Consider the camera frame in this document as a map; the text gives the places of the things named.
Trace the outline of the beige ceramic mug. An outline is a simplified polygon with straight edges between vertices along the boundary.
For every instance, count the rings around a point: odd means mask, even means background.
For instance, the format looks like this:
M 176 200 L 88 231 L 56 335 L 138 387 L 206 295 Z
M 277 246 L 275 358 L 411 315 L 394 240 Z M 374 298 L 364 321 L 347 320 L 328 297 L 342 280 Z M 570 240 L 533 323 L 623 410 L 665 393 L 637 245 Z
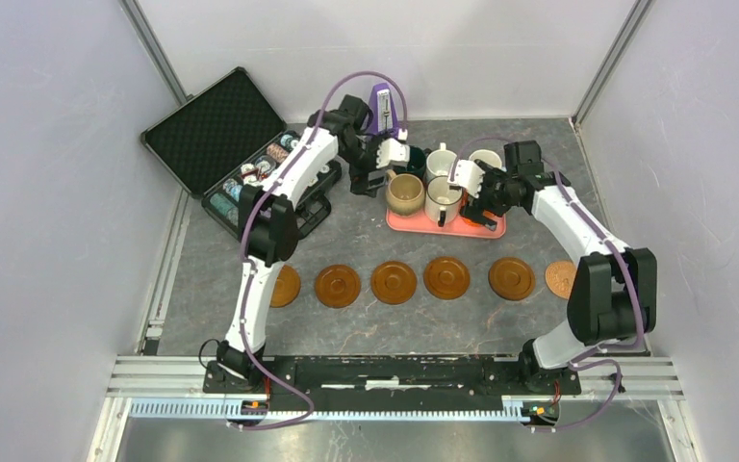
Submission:
M 395 173 L 386 171 L 387 190 L 386 205 L 389 212 L 410 217 L 424 205 L 425 188 L 420 178 L 412 173 Z

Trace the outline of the orange mug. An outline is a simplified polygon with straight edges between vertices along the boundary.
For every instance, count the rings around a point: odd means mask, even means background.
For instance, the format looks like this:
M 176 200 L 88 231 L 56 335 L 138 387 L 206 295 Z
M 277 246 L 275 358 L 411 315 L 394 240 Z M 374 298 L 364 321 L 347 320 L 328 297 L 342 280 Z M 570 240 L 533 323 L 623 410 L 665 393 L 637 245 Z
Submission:
M 491 231 L 497 228 L 497 216 L 476 205 L 473 197 L 466 196 L 463 199 L 459 215 L 469 226 L 485 227 Z

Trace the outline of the pink tray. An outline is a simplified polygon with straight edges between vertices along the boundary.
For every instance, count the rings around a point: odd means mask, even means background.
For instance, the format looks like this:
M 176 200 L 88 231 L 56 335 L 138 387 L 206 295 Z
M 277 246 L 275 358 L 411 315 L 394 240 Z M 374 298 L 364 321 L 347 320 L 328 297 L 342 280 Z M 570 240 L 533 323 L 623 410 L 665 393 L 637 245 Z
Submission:
M 432 221 L 424 211 L 419 211 L 410 217 L 402 217 L 388 211 L 386 222 L 391 229 L 400 232 L 486 240 L 501 238 L 507 229 L 505 218 L 495 219 L 496 227 L 494 230 L 473 222 L 467 223 L 462 217 L 455 218 L 452 222 L 441 227 Z

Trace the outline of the wooden coaster five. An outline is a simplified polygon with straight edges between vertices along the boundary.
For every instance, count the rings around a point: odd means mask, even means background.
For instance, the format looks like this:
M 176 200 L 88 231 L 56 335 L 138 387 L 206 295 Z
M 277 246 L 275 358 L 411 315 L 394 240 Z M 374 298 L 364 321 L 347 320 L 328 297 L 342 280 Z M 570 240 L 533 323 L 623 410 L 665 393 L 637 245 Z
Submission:
M 515 257 L 503 257 L 492 263 L 488 281 L 495 294 L 512 301 L 529 297 L 536 286 L 531 266 Z

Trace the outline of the woven rattan coaster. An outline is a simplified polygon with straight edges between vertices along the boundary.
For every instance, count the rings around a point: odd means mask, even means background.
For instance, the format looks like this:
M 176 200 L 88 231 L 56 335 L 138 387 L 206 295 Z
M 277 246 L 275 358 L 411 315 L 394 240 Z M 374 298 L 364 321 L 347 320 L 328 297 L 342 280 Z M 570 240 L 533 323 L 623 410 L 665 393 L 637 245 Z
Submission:
M 576 265 L 572 261 L 555 261 L 545 271 L 546 284 L 550 291 L 563 299 L 569 299 L 576 275 Z

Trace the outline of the wooden coaster four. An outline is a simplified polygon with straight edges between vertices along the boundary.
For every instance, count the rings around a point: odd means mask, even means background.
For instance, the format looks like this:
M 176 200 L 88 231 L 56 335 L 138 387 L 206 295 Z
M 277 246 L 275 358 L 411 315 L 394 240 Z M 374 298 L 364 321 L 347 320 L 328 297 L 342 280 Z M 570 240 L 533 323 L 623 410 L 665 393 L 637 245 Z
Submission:
M 426 265 L 423 281 L 427 291 L 433 296 L 450 300 L 466 293 L 471 284 L 471 276 L 462 261 L 451 256 L 441 256 Z

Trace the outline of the wooden coaster two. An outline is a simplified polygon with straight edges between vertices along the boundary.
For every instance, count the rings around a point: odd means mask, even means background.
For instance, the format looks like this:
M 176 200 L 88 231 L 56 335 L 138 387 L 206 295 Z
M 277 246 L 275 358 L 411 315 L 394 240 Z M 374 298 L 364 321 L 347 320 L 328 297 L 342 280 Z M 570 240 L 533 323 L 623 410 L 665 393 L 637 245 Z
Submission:
M 387 261 L 374 269 L 370 282 L 372 292 L 379 301 L 398 305 L 415 294 L 418 279 L 409 265 Z

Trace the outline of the wooden coaster three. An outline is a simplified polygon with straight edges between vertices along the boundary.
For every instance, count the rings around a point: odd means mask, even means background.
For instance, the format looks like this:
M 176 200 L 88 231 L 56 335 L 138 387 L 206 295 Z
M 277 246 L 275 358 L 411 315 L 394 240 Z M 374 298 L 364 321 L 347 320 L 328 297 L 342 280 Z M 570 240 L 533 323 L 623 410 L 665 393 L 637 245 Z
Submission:
M 347 265 L 332 265 L 324 268 L 314 285 L 318 300 L 330 308 L 345 308 L 361 293 L 358 273 Z

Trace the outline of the wooden coaster one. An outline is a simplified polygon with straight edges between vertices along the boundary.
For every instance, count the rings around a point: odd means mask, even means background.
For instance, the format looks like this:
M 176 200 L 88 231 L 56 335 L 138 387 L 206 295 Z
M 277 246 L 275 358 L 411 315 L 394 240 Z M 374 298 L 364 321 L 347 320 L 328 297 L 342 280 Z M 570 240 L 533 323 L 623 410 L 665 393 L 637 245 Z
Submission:
M 291 304 L 299 295 L 301 279 L 298 272 L 290 265 L 285 265 L 279 272 L 269 306 L 282 308 Z

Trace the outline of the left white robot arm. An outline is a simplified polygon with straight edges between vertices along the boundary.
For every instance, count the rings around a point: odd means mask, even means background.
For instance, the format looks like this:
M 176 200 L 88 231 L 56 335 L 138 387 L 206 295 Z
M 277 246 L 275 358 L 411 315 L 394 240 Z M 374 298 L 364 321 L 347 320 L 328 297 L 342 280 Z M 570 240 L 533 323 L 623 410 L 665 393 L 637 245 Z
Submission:
M 370 109 L 351 95 L 329 111 L 310 115 L 299 144 L 261 186 L 246 185 L 239 199 L 242 282 L 234 319 L 205 367 L 204 389 L 211 393 L 252 392 L 264 380 L 260 363 L 266 322 L 276 280 L 300 239 L 296 207 L 319 171 L 336 157 L 354 168 L 358 194 L 379 188 L 370 173 L 409 159 L 408 132 L 367 136 Z

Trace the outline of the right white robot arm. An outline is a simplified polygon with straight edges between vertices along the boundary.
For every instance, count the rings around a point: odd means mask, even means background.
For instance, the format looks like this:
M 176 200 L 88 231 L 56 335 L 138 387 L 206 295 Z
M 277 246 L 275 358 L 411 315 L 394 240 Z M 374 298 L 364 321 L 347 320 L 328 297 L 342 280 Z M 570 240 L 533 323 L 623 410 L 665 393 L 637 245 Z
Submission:
M 520 207 L 575 264 L 565 319 L 527 341 L 519 355 L 520 385 L 541 393 L 556 372 L 575 371 L 582 360 L 611 347 L 643 343 L 656 323 L 657 261 L 649 249 L 630 246 L 601 224 L 536 141 L 506 143 L 501 159 L 503 167 L 456 161 L 449 181 L 468 195 L 462 216 L 492 227 L 492 216 Z

